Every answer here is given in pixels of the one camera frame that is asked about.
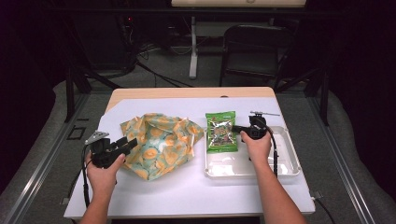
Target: crinkled plastic bag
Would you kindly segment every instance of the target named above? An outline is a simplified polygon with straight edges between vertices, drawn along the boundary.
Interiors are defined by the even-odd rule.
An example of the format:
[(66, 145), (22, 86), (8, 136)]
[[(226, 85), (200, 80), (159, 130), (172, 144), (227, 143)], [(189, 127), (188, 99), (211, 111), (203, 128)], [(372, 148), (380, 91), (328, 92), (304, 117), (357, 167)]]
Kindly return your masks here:
[(159, 113), (145, 114), (120, 126), (128, 141), (137, 140), (124, 164), (146, 180), (172, 172), (191, 160), (192, 146), (204, 136), (204, 129), (196, 123)]

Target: black curtain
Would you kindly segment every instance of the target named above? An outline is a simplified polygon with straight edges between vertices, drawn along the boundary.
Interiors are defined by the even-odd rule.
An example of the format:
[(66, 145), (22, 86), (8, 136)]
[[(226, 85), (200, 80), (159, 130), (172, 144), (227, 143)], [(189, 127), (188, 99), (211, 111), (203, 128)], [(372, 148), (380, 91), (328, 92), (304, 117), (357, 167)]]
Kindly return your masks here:
[(64, 80), (64, 65), (33, 2), (3, 1), (0, 10), (3, 192), (50, 115), (52, 88)]
[(396, 201), (394, 8), (394, 1), (365, 2), (362, 20), (331, 73), (330, 88), (351, 120), (362, 162)]

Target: camera rig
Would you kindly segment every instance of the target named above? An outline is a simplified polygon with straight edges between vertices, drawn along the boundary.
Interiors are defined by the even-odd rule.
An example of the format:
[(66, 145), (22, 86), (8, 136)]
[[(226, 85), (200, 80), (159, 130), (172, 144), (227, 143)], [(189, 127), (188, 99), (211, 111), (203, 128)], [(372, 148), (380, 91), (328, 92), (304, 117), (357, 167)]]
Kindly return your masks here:
[(274, 138), (274, 135), (271, 131), (271, 129), (267, 126), (267, 121), (265, 118), (262, 116), (262, 112), (258, 111), (250, 111), (250, 113), (253, 113), (254, 116), (249, 116), (249, 127), (243, 127), (243, 126), (238, 126), (238, 125), (233, 125), (231, 128), (231, 131), (233, 133), (241, 133), (241, 131), (244, 131), (247, 133), (247, 135), (254, 140), (261, 139), (262, 137), (265, 136), (267, 131), (269, 134), (271, 134), (271, 139), (273, 141), (273, 146), (274, 146), (274, 174), (277, 176), (277, 149), (276, 149), (276, 141)]
[(267, 133), (267, 122), (262, 116), (262, 112), (251, 112), (254, 116), (249, 116), (250, 127), (233, 125), (231, 131), (233, 133), (241, 133), (244, 131), (251, 139), (261, 139)]
[[(81, 166), (84, 179), (84, 200), (87, 207), (90, 204), (86, 174), (88, 163), (92, 162), (98, 168), (107, 169), (121, 153), (129, 155), (131, 149), (137, 146), (136, 138), (128, 141), (127, 137), (122, 137), (116, 142), (110, 143), (110, 139), (106, 138), (106, 136), (108, 136), (108, 133), (96, 131), (85, 141), (85, 147), (82, 150)], [(88, 146), (91, 146), (91, 161), (85, 164), (85, 152)]]

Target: hand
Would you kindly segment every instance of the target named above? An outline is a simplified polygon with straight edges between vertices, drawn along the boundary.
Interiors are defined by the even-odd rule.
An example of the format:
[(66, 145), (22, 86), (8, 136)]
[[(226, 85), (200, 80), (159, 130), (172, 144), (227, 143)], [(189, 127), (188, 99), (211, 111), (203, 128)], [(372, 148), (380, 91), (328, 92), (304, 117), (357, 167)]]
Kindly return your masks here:
[(87, 176), (90, 179), (93, 198), (95, 194), (100, 197), (110, 198), (116, 185), (116, 173), (125, 161), (125, 154), (120, 154), (117, 159), (107, 169), (96, 167), (91, 161), (91, 152), (85, 158), (87, 166)]
[(271, 150), (271, 134), (268, 131), (261, 139), (253, 140), (244, 131), (241, 132), (242, 140), (247, 144), (247, 151), (254, 165), (268, 164)]

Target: table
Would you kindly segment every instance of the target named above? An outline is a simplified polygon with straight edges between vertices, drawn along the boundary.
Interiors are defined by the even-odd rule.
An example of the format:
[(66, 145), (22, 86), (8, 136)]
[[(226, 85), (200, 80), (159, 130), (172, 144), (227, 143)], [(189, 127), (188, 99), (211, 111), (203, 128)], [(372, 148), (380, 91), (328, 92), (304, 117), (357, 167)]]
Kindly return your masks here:
[[(109, 138), (112, 141), (117, 140), (121, 135), (119, 123), (148, 112), (172, 113), (172, 115), (167, 114), (169, 116), (188, 114), (190, 120), (202, 126), (205, 122), (205, 113), (200, 108), (211, 110), (235, 108), (239, 113), (240, 108), (237, 107), (246, 105), (252, 100), (265, 102), (267, 106), (265, 112), (281, 115), (274, 92), (265, 87), (118, 89), (113, 91), (98, 131), (109, 132)], [(204, 102), (217, 101), (225, 104), (203, 106)], [(230, 101), (237, 101), (238, 106), (226, 103)], [(269, 126), (286, 127), (282, 116), (269, 118), (267, 122)], [(255, 178), (213, 180), (205, 176), (203, 140), (201, 139), (194, 146), (193, 160), (154, 181), (143, 180), (132, 171), (119, 170), (118, 184), (110, 202), (108, 217), (259, 216), (262, 213), (262, 206)], [(303, 171), (292, 178), (280, 177), (279, 180), (302, 213), (315, 212), (315, 205), (309, 195)], [(80, 175), (64, 216), (80, 219), (84, 211)]]

